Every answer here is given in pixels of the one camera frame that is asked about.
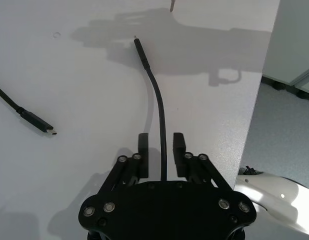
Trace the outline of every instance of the screw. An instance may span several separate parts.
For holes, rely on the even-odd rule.
[[[141,159],[141,155],[136,153],[135,155],[133,155],[133,159],[139,160]]]
[[[230,218],[230,221],[233,222],[234,224],[238,222],[238,218],[235,215],[231,215],[229,218]]]
[[[121,163],[124,163],[125,161],[127,161],[127,157],[126,156],[120,156],[118,157],[118,161]]]
[[[155,185],[154,185],[152,182],[150,182],[150,183],[148,184],[148,188],[154,189],[154,188],[155,188]]]
[[[243,202],[239,203],[239,209],[241,211],[243,211],[244,213],[249,213],[250,212],[250,207],[247,204],[243,203]]]
[[[115,209],[116,205],[113,202],[107,202],[104,206],[103,206],[103,210],[106,213],[111,213],[114,209]]]
[[[218,203],[219,203],[220,208],[222,208],[222,209],[226,210],[226,209],[230,208],[230,204],[227,200],[220,199]]]
[[[185,157],[186,159],[191,159],[193,156],[194,156],[194,155],[193,155],[191,152],[187,152],[187,153],[184,154],[184,157]]]
[[[208,156],[205,155],[205,154],[200,154],[200,155],[199,155],[199,159],[202,160],[202,161],[204,161],[204,160],[207,160],[207,159],[208,159]]]
[[[83,215],[84,215],[85,217],[90,217],[90,216],[92,216],[94,213],[95,213],[95,208],[92,207],[92,206],[86,207],[86,208],[83,210]]]
[[[100,218],[98,221],[98,225],[104,227],[105,225],[107,225],[107,219],[105,219],[104,217]]]

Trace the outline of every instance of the table surface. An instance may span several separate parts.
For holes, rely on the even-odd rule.
[[[83,200],[149,132],[160,179],[156,98],[164,101],[168,179],[174,132],[234,186],[279,0],[0,1],[0,87],[54,126],[48,136],[0,99],[0,239],[76,240]]]

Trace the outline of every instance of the cable tip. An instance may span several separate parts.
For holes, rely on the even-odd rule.
[[[170,13],[173,12],[176,0],[171,0]]]
[[[55,130],[53,130],[53,129],[47,129],[46,132],[50,133],[52,135],[57,135],[57,132]]]

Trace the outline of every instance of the cable strain relief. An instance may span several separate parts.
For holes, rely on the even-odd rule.
[[[23,108],[23,107],[18,107],[15,111],[18,113],[18,114],[22,114],[23,113],[23,111],[24,111],[25,109]]]

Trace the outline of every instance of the black plastic part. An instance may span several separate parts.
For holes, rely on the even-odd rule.
[[[148,133],[140,133],[138,138],[138,152],[142,156],[139,166],[139,177],[146,179],[149,177],[149,143]]]
[[[137,184],[139,179],[148,178],[148,133],[139,134],[138,151],[138,154],[141,156],[140,159],[134,159],[133,157],[127,156],[118,157],[118,160],[114,164],[98,194],[108,193],[114,190],[122,190]],[[126,157],[126,161],[119,161],[120,157]]]
[[[220,199],[229,202],[229,209],[219,206]],[[108,202],[115,204],[112,212],[104,212]],[[250,212],[241,211],[240,202]],[[92,216],[84,216],[87,206],[95,208]],[[85,229],[110,240],[237,240],[242,238],[233,238],[234,233],[256,216],[253,203],[240,192],[185,181],[152,181],[89,197],[78,219]],[[106,219],[106,225],[100,226],[99,219]]]
[[[150,69],[148,59],[146,57],[145,51],[143,49],[143,46],[141,45],[139,38],[134,40],[134,45],[135,45],[136,50],[138,51],[138,54],[139,54],[139,57],[140,57],[140,60],[142,62],[144,69]]]
[[[148,135],[139,135],[139,153],[120,156],[98,194],[86,199],[78,219],[90,232],[89,240],[244,240],[243,228],[256,220],[251,200],[233,191],[206,154],[186,155],[182,133],[173,135],[173,153],[178,176],[186,181],[140,183],[148,168]],[[220,207],[220,200],[229,203]],[[249,212],[239,208],[249,206]],[[115,208],[105,212],[105,203]],[[95,212],[85,216],[84,210]]]
[[[27,110],[23,110],[20,113],[20,116],[25,119],[26,121],[28,121],[29,123],[31,123],[32,125],[34,125],[36,128],[40,129],[42,132],[46,133],[47,130],[52,130],[54,129],[53,126],[51,126],[50,124],[48,124],[47,122],[45,122],[44,120],[42,120],[40,117],[38,117],[37,115],[34,115],[32,112],[27,111]]]
[[[278,82],[278,81],[273,81],[272,87],[275,90],[278,90],[278,91],[286,89],[286,85],[284,83]]]
[[[180,132],[173,134],[173,154],[178,177],[186,178],[189,182],[197,184],[215,184],[224,190],[232,190],[226,180],[221,176],[206,154],[185,158],[186,143],[184,135]]]
[[[243,172],[243,174],[239,174],[239,175],[260,175],[263,174],[263,171],[257,171],[255,170],[253,167],[249,167],[249,166],[245,166],[246,169]]]
[[[302,90],[299,90],[295,95],[300,99],[309,99],[309,93]]]

